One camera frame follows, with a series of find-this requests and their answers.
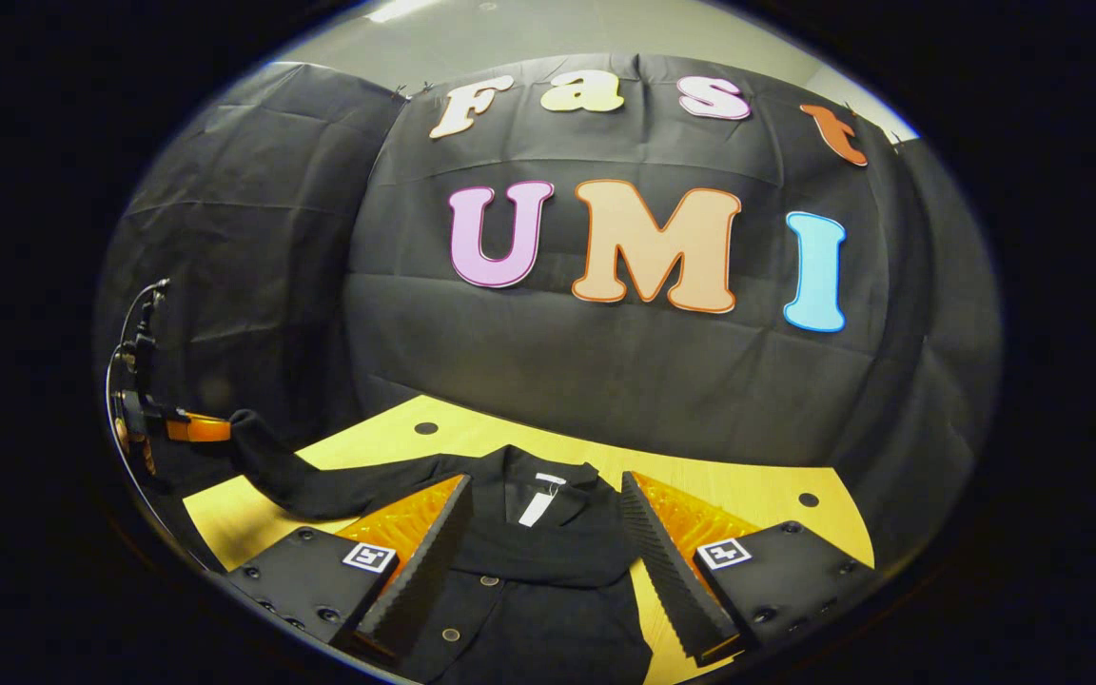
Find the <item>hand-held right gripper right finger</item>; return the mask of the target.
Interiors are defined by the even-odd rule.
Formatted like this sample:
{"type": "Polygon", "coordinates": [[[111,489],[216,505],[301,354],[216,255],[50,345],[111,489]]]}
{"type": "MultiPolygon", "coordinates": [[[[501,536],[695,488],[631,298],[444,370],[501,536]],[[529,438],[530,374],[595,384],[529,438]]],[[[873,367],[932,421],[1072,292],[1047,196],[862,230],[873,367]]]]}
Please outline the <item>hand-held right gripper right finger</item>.
{"type": "Polygon", "coordinates": [[[684,655],[699,666],[787,649],[877,589],[871,566],[799,520],[751,524],[631,471],[621,509],[684,655]]]}

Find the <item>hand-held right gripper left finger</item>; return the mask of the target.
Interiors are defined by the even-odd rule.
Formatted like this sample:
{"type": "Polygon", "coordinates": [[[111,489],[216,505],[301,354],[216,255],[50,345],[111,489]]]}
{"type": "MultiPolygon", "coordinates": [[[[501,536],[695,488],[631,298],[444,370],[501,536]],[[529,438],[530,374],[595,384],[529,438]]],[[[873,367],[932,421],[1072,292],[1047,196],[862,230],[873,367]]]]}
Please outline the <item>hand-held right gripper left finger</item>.
{"type": "Polygon", "coordinates": [[[336,533],[301,526],[227,574],[293,629],[395,667],[412,650],[473,517],[473,481],[422,487],[336,533]]]}

